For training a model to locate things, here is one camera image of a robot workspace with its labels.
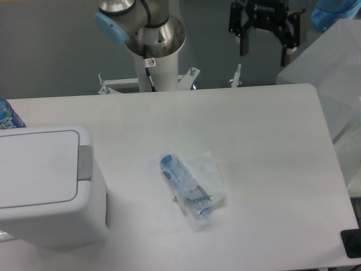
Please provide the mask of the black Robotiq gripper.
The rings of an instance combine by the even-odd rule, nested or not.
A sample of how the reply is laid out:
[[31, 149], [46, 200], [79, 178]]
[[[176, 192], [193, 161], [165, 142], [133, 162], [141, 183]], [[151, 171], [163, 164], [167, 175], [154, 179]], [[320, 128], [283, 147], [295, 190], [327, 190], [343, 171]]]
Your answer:
[[240, 38], [240, 55], [249, 52], [251, 28], [273, 32], [282, 45], [280, 66], [307, 41], [307, 9], [289, 11], [288, 1], [233, 1], [228, 31]]

